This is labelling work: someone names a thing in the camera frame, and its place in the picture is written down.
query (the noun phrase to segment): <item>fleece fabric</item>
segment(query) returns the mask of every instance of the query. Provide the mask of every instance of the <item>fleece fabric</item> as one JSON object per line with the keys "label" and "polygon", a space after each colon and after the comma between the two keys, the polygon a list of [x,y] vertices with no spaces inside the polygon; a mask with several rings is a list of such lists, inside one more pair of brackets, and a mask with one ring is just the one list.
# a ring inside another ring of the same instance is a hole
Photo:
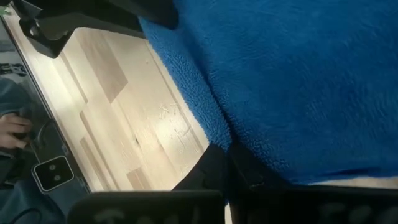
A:
{"label": "fleece fabric", "polygon": [[296,183],[397,174],[398,1],[174,4],[141,24],[210,142]]}

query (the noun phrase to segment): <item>wooden floor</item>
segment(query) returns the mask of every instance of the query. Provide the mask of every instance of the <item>wooden floor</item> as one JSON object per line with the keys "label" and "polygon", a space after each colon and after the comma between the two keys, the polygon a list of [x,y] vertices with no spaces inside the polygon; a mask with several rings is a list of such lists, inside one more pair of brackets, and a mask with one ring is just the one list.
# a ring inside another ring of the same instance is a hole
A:
{"label": "wooden floor", "polygon": [[148,41],[78,29],[56,59],[6,17],[91,190],[168,190],[208,142]]}

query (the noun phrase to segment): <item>dark foreground object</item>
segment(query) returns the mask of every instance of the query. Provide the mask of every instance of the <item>dark foreground object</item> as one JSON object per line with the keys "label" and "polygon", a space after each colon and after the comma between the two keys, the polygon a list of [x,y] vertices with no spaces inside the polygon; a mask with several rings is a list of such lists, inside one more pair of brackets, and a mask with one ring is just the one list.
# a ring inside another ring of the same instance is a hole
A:
{"label": "dark foreground object", "polygon": [[[0,1],[7,6],[11,0]],[[178,24],[172,0],[12,0],[19,25],[35,49],[51,58],[79,27],[144,38],[138,16],[169,29]]]}
{"label": "dark foreground object", "polygon": [[292,185],[239,145],[210,145],[171,192],[93,194],[68,223],[397,223],[396,190]]}

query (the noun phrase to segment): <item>person's hand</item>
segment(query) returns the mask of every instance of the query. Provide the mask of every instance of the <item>person's hand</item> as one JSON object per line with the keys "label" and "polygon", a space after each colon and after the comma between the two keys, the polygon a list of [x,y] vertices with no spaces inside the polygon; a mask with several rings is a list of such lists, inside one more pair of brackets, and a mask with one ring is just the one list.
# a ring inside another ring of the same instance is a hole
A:
{"label": "person's hand", "polygon": [[32,129],[32,123],[15,114],[6,114],[0,118],[0,147],[8,149],[25,148],[28,139],[20,140],[14,133],[28,133]]}

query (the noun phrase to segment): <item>blue jacket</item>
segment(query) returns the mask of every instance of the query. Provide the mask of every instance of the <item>blue jacket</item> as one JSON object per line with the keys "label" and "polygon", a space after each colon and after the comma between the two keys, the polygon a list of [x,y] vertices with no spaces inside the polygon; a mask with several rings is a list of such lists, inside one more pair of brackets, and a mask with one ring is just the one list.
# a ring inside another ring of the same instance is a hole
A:
{"label": "blue jacket", "polygon": [[[17,112],[29,103],[24,89],[12,80],[0,78],[0,115]],[[58,205],[40,192],[32,177],[19,181],[13,189],[0,189],[0,223],[10,223],[30,209],[34,211],[18,218],[16,224],[65,223]]]}

